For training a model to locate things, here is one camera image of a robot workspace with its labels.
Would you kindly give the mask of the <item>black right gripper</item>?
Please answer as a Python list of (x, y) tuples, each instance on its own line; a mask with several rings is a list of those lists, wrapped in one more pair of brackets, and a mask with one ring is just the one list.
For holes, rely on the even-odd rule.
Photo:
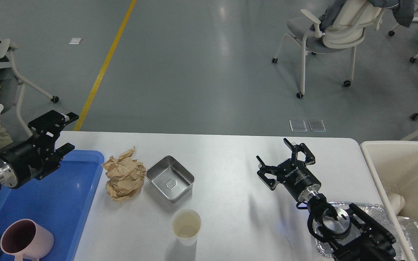
[[(292, 144), (286, 138), (283, 141), (291, 150), (291, 158), (278, 166), (265, 165), (257, 156), (259, 170), (257, 175), (262, 182), (274, 191), (277, 185), (283, 185), (298, 203), (308, 202), (314, 195), (318, 195), (321, 182), (310, 172), (307, 165), (316, 162), (315, 155), (304, 144)], [(298, 153), (303, 153), (305, 160), (298, 159)]]

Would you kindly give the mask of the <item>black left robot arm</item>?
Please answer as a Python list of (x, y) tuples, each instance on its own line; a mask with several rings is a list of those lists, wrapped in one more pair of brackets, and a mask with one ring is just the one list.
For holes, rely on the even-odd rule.
[(48, 111), (30, 121), (32, 135), (24, 141), (13, 142), (0, 149), (0, 190), (3, 186), (17, 189), (32, 179), (42, 180), (60, 168), (60, 161), (74, 150), (66, 143), (55, 148), (55, 142), (65, 126), (79, 119), (69, 112)]

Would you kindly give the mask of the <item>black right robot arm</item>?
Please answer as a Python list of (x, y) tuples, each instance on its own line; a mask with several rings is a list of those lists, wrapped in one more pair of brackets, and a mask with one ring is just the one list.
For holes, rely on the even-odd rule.
[(296, 201), (296, 208), (307, 210), (307, 229), (319, 242), (330, 246), (335, 261), (394, 261), (396, 238), (384, 226), (355, 203), (347, 208), (333, 206), (320, 193), (321, 182), (310, 172), (308, 165), (315, 164), (315, 155), (304, 144), (285, 145), (291, 156), (276, 166), (259, 162), (258, 177), (275, 190), (283, 185)]

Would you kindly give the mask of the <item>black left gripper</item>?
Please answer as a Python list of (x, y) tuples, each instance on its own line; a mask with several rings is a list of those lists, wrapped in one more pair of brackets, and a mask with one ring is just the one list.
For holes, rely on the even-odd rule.
[(61, 157), (75, 149), (66, 143), (55, 149), (55, 142), (65, 126), (79, 119), (69, 112), (55, 110), (37, 117), (28, 123), (33, 137), (13, 142), (0, 149), (0, 185), (15, 189), (35, 178), (41, 180), (60, 168)]

